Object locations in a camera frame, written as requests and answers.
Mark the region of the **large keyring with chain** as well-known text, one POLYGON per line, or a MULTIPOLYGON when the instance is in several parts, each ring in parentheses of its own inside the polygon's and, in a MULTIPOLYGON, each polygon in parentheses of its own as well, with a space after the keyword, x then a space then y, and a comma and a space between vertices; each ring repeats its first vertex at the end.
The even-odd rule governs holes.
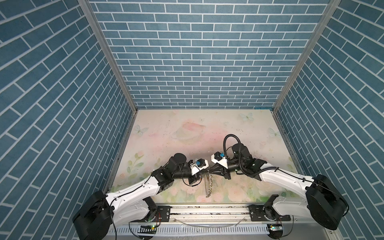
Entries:
POLYGON ((210 173, 205 174, 205 192, 206 198, 209 198, 213 191, 213 177, 210 173))

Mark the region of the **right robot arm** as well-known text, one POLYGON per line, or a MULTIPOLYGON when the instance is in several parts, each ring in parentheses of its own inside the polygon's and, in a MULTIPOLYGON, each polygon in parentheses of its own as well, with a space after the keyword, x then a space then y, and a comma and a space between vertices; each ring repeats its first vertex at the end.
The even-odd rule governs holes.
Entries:
POLYGON ((329 230, 338 228, 350 207, 328 177, 321 174, 316 177, 304 176, 273 166, 265 160, 254 158, 236 135, 225 136, 223 142, 226 143, 228 138, 237 141, 231 147, 233 157, 228 156, 226 149, 222 153, 214 153, 211 157, 213 166, 209 167, 210 174, 230 179, 231 173, 239 173, 295 193, 296 198, 278 194, 269 197, 263 212, 270 221, 283 216, 298 216, 312 219, 329 230))

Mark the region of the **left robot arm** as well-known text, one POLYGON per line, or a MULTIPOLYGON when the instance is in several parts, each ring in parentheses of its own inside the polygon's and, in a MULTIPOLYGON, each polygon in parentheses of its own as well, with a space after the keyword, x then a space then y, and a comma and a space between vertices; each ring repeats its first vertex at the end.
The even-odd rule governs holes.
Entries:
POLYGON ((208 167, 207 160, 187 161, 185 155, 177 153, 137 184, 114 193, 94 192, 73 216, 79 239, 101 240, 110 226, 152 219, 157 210, 153 196, 170 188, 176 179, 187 178, 190 187, 196 186, 200 172, 208 167))

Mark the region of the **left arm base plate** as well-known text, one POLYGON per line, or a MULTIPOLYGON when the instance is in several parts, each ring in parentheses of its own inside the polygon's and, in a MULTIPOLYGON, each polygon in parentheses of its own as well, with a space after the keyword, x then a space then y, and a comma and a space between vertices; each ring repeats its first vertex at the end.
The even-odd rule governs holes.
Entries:
POLYGON ((171 206, 158 206, 156 210, 150 210, 141 220, 135 220, 134 223, 155 223, 169 222, 171 215, 171 206))

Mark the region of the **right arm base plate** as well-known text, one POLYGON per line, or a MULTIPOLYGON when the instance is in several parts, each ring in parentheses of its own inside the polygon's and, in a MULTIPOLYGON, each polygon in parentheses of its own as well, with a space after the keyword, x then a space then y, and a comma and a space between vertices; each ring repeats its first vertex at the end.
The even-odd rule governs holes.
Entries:
POLYGON ((279 215, 271 206, 265 207, 264 205, 252 204, 247 206, 250 213, 250 218, 252 222, 262 222, 262 221, 291 221, 291 216, 279 215))

